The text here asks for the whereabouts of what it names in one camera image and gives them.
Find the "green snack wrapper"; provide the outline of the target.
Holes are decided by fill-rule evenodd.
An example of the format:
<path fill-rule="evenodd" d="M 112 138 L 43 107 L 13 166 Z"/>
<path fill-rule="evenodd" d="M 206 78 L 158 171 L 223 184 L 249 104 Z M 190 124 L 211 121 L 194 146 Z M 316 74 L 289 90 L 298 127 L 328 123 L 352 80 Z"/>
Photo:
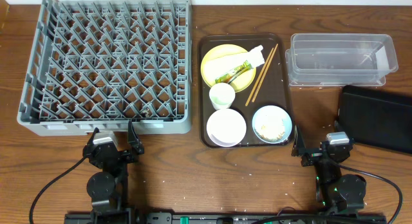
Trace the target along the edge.
<path fill-rule="evenodd" d="M 251 70 L 253 67 L 249 61 L 243 62 L 241 65 L 232 68 L 231 70 L 227 71 L 226 73 L 220 75 L 215 79 L 215 83 L 226 83 L 230 84 L 233 80 L 235 80 L 238 76 L 242 73 Z"/>

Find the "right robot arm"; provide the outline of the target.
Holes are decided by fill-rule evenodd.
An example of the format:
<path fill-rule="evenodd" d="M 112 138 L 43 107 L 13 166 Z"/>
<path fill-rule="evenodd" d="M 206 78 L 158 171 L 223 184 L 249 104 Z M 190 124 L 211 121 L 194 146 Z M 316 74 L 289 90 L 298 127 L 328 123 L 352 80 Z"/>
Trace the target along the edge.
<path fill-rule="evenodd" d="M 294 127 L 294 135 L 291 155 L 300 157 L 303 167 L 315 168 L 316 199 L 325 206 L 325 213 L 352 215 L 363 209 L 366 180 L 358 174 L 343 174 L 339 165 L 353 149 L 347 134 L 329 133 L 318 148 L 305 146 L 298 126 Z"/>

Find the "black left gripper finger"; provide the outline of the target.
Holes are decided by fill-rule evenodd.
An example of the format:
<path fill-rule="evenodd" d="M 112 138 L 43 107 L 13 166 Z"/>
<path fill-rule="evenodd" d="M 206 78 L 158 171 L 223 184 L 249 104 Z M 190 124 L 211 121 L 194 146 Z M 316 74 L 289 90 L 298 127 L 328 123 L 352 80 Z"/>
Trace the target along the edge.
<path fill-rule="evenodd" d="M 93 131 L 90 139 L 88 140 L 88 142 L 87 142 L 87 144 L 86 144 L 87 146 L 93 146 L 93 145 L 94 145 L 93 140 L 94 140 L 94 137 L 95 137 L 95 135 L 96 135 L 97 133 L 99 133 L 99 129 L 96 127 L 96 128 L 94 129 L 94 131 Z"/>
<path fill-rule="evenodd" d="M 128 122 L 127 142 L 136 154 L 144 154 L 144 146 L 134 130 L 132 121 Z"/>

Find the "pale green plastic cup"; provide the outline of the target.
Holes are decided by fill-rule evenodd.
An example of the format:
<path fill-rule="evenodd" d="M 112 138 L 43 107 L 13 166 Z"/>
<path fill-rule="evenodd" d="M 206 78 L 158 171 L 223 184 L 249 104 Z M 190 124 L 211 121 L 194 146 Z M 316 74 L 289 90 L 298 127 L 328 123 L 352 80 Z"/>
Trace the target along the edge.
<path fill-rule="evenodd" d="M 228 109 L 236 96 L 234 88 L 230 84 L 217 83 L 209 91 L 209 98 L 215 110 Z"/>

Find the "light blue bowl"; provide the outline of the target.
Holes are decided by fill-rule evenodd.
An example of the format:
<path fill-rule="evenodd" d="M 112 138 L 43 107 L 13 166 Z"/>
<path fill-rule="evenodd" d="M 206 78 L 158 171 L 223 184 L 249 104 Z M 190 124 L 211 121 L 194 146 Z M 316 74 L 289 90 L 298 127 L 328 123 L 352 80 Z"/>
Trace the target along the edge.
<path fill-rule="evenodd" d="M 267 144 L 287 144 L 293 128 L 291 116 L 279 106 L 263 106 L 252 117 L 255 135 Z"/>

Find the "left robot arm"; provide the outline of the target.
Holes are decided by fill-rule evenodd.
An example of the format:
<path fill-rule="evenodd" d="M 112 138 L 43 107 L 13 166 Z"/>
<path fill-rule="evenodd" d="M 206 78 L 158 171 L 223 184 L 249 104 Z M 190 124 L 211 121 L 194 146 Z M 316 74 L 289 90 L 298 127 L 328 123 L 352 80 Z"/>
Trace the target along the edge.
<path fill-rule="evenodd" d="M 118 141 L 112 131 L 95 129 L 83 148 L 83 157 L 101 171 L 87 182 L 86 190 L 91 198 L 92 223 L 137 223 L 138 212 L 128 205 L 128 170 L 144 154 L 144 147 L 132 122 L 127 124 L 129 149 L 117 149 Z"/>

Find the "yellow plastic plate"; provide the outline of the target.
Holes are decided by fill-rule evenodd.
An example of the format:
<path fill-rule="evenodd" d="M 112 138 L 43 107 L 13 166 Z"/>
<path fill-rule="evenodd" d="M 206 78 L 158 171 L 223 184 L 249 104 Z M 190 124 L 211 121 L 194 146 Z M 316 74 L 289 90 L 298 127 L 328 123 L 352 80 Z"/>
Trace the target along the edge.
<path fill-rule="evenodd" d="M 208 85 L 208 87 L 212 87 L 215 85 L 215 78 L 212 76 L 213 73 L 217 73 L 218 70 L 215 69 L 213 71 L 207 71 L 204 66 L 205 63 L 209 60 L 220 58 L 226 55 L 232 55 L 237 53 L 247 52 L 246 49 L 242 48 L 241 46 L 235 44 L 221 44 L 218 46 L 213 47 L 209 50 L 203 57 L 201 57 L 201 65 L 200 65 L 200 72 L 201 77 Z M 234 88 L 235 92 L 240 92 L 251 85 L 254 78 L 256 76 L 256 68 L 253 70 L 249 70 L 245 73 L 242 73 L 236 79 L 234 79 L 230 85 Z"/>

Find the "white pink bowl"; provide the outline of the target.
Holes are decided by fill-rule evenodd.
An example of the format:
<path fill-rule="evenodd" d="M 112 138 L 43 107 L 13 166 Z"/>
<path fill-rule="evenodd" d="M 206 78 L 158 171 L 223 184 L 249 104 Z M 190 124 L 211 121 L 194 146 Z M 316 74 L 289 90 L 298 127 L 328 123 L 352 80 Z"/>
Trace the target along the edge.
<path fill-rule="evenodd" d="M 239 144 L 247 132 L 243 116 L 233 109 L 213 112 L 206 125 L 207 135 L 219 147 L 233 147 Z"/>

